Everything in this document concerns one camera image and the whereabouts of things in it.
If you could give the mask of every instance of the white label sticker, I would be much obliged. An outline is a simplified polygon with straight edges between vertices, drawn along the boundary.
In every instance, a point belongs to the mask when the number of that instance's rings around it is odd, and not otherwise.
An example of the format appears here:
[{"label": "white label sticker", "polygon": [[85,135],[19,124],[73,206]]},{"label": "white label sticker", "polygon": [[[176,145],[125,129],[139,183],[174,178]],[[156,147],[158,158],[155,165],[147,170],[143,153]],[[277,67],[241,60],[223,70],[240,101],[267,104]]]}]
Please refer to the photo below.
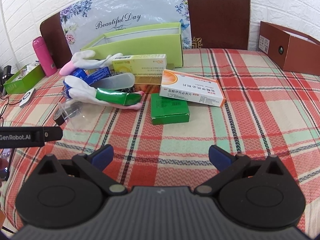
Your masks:
[{"label": "white label sticker", "polygon": [[268,54],[268,51],[269,51],[269,43],[270,43],[270,41],[267,38],[260,35],[259,49],[261,49],[266,54]]}]

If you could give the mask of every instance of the white electronic device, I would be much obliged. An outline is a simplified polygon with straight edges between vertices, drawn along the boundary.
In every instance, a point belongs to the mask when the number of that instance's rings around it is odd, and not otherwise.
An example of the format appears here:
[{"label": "white electronic device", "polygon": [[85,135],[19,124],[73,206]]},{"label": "white electronic device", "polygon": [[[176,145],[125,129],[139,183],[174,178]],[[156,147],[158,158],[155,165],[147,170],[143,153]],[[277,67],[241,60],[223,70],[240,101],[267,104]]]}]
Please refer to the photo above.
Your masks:
[{"label": "white electronic device", "polygon": [[30,89],[27,93],[25,93],[25,95],[23,96],[19,106],[21,108],[23,108],[24,106],[26,106],[27,104],[29,104],[31,102],[31,99],[34,95],[34,93],[36,92],[35,88]]}]

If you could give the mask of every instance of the table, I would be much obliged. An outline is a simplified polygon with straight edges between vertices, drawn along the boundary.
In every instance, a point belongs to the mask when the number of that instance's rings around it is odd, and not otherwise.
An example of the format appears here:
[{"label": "table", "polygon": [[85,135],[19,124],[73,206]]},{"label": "table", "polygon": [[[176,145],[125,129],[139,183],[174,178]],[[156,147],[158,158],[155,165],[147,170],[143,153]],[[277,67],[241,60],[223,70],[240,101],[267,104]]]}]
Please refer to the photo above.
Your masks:
[{"label": "table", "polygon": [[[104,172],[126,187],[194,188],[217,173],[208,159],[209,146],[217,144],[233,155],[242,152],[254,159],[277,154],[307,201],[299,228],[315,237],[320,232],[320,78],[283,72],[262,52],[233,49],[185,50],[184,67],[178,70],[217,79],[226,96],[224,106],[189,103],[189,123],[157,126],[151,124],[150,95],[144,96],[139,111],[92,106],[96,114],[80,131],[63,125],[62,140],[16,150],[0,198],[9,221],[22,226],[15,197],[47,153],[68,159],[111,144],[115,156]],[[43,79],[31,104],[7,109],[5,125],[54,125],[62,80],[57,74]]]}]

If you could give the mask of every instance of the lime green open box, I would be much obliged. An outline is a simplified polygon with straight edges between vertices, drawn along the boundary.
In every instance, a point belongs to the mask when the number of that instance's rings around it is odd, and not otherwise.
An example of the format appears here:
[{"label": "lime green open box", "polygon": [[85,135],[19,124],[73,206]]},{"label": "lime green open box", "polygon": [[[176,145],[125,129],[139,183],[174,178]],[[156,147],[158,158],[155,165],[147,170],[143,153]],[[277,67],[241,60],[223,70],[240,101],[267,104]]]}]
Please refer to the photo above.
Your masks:
[{"label": "lime green open box", "polygon": [[182,67],[181,23],[161,23],[105,33],[81,50],[96,52],[95,59],[108,55],[166,54],[167,68]]},{"label": "lime green open box", "polygon": [[30,73],[28,73],[25,77],[20,80],[13,80],[20,74],[20,71],[15,73],[11,78],[4,83],[4,88],[8,94],[24,94],[33,88],[42,78],[44,78],[45,74],[41,67],[41,65],[36,66]]}]

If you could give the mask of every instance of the pink flower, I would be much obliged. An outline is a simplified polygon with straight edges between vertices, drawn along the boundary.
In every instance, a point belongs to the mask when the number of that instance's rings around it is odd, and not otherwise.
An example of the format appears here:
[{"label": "pink flower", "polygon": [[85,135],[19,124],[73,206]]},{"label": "pink flower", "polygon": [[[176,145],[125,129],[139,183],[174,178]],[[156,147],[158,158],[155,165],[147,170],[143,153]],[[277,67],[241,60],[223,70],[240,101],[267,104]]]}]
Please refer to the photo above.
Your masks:
[{"label": "pink flower", "polygon": [[72,45],[72,44],[74,44],[75,43],[75,38],[74,38],[74,36],[72,35],[72,34],[66,34],[66,39],[67,39],[67,42],[70,44],[70,45]]}]

